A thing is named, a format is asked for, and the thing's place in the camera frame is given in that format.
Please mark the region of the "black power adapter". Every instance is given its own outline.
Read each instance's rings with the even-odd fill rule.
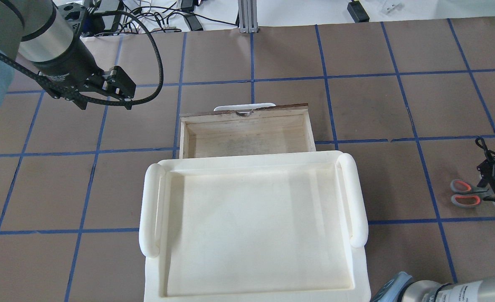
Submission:
[[[368,22],[370,20],[370,17],[359,1],[349,2],[347,9],[355,23]]]

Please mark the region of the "white label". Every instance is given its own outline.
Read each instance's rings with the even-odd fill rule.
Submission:
[[[437,293],[435,302],[478,302],[482,281],[456,285],[450,290]]]

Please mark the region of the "tray handle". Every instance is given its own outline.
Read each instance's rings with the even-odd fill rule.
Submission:
[[[149,166],[145,174],[140,219],[140,249],[148,258],[156,258],[160,254],[161,232],[157,218],[164,185],[165,169],[159,163]]]
[[[337,158],[337,165],[341,167],[343,182],[345,184],[348,210],[350,211],[351,236],[350,245],[354,248],[362,248],[368,238],[368,221],[366,219],[365,203],[361,193],[357,165],[353,157],[343,153]]]

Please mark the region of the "white tray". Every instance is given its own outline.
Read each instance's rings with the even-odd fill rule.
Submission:
[[[367,302],[367,237],[349,154],[163,160],[143,191],[145,301]]]

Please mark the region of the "power cord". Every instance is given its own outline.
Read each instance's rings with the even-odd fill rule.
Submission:
[[[134,15],[132,15],[131,13],[125,12],[125,11],[120,11],[120,10],[96,13],[96,15],[99,15],[99,16],[113,16],[113,15],[117,15],[117,14],[121,14],[121,15],[127,16],[129,18],[132,18],[136,23],[138,23],[138,25],[143,29],[143,31],[145,32],[145,34],[147,35],[148,39],[150,40],[150,42],[152,44],[152,49],[154,50],[154,53],[156,55],[156,60],[158,62],[158,71],[159,71],[160,78],[159,78],[159,83],[158,83],[158,86],[156,87],[156,90],[154,92],[152,92],[152,94],[150,94],[148,97],[138,99],[136,101],[134,101],[134,100],[131,100],[131,101],[124,101],[124,100],[108,101],[108,100],[104,100],[104,99],[88,97],[88,96],[84,96],[84,95],[80,94],[77,90],[75,90],[73,88],[67,88],[67,87],[63,87],[63,86],[60,86],[58,84],[55,84],[54,82],[50,81],[46,76],[40,76],[40,75],[33,73],[31,70],[27,69],[26,67],[22,66],[20,63],[14,61],[10,57],[7,57],[6,55],[2,54],[1,52],[0,52],[0,61],[13,67],[17,71],[24,74],[25,76],[31,78],[32,80],[34,80],[35,82],[40,84],[40,86],[42,86],[42,88],[49,88],[51,90],[60,92],[61,95],[69,101],[77,100],[77,101],[94,103],[94,104],[98,104],[98,105],[123,106],[123,107],[126,107],[126,105],[132,105],[133,106],[133,105],[140,105],[140,104],[147,103],[147,102],[151,101],[152,99],[154,99],[155,97],[157,97],[157,95],[161,91],[161,88],[163,87],[163,65],[162,65],[162,61],[161,61],[160,52],[158,51],[158,47],[156,46],[156,43],[155,43],[154,39],[152,38],[150,31],[148,31],[147,27],[142,23],[142,21],[140,21],[139,19],[136,19],[136,17]]]

